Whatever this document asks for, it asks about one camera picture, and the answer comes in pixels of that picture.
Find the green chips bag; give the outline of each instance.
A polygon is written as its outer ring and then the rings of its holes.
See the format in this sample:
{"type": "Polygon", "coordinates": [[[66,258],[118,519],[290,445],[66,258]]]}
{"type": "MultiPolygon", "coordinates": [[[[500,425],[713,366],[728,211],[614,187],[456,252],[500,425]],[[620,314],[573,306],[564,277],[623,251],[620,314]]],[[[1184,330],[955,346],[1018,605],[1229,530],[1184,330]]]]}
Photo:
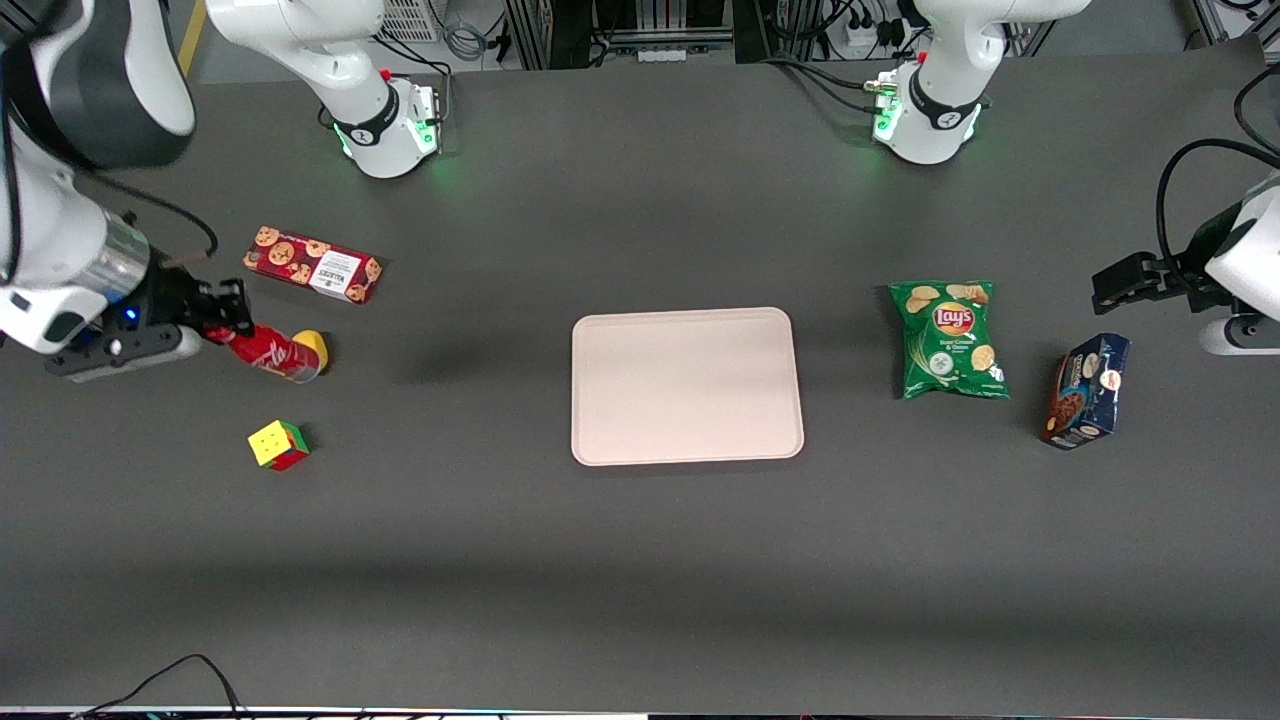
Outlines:
{"type": "Polygon", "coordinates": [[[904,400],[933,389],[1009,397],[1005,372],[987,336],[989,282],[914,282],[888,290],[902,314],[904,400]]]}

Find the yellow object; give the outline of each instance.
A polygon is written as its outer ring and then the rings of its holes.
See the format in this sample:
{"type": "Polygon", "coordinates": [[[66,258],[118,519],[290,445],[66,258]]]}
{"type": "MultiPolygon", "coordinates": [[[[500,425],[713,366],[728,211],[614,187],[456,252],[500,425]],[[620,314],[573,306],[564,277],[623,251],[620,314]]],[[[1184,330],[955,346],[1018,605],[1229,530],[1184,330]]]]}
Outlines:
{"type": "Polygon", "coordinates": [[[182,36],[182,46],[178,49],[178,67],[182,69],[182,77],[187,77],[191,70],[191,61],[196,58],[196,46],[200,45],[200,33],[205,29],[207,14],[205,0],[196,0],[196,6],[191,9],[191,19],[187,20],[187,33],[182,36]]]}
{"type": "Polygon", "coordinates": [[[298,345],[305,345],[311,350],[316,351],[320,356],[320,372],[323,373],[325,368],[329,366],[329,346],[324,343],[324,336],[316,331],[302,331],[293,336],[293,342],[298,345]]]}
{"type": "Polygon", "coordinates": [[[269,468],[276,457],[293,450],[289,430],[279,420],[248,436],[248,446],[253,448],[253,459],[262,468],[269,468]]]}

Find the red cookie box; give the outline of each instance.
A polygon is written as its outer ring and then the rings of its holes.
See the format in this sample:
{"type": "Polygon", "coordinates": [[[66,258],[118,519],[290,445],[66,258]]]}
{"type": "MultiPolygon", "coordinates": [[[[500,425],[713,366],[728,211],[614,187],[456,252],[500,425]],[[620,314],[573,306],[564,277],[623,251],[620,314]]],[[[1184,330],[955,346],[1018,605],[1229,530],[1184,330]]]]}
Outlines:
{"type": "Polygon", "coordinates": [[[372,297],[383,275],[383,265],[372,255],[266,225],[244,254],[244,266],[356,305],[372,297]]]}

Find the rubik's cube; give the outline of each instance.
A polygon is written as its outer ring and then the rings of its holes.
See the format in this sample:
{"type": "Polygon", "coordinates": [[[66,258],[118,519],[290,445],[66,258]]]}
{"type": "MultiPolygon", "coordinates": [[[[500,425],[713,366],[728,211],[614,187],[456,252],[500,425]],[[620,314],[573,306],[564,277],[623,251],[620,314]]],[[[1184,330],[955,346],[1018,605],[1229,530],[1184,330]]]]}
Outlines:
{"type": "Polygon", "coordinates": [[[248,436],[248,446],[262,468],[282,471],[297,465],[311,450],[302,439],[302,430],[283,420],[276,420],[248,436]]]}

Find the blue snack box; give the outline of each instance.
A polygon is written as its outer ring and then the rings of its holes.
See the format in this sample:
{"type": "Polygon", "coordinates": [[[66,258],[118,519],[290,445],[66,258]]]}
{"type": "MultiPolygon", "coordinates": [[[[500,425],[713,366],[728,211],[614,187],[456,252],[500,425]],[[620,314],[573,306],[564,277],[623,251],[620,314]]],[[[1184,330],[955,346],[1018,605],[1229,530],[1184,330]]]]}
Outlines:
{"type": "Polygon", "coordinates": [[[1061,450],[1107,437],[1116,429],[1129,340],[1102,333],[1062,359],[1041,439],[1061,450]]]}

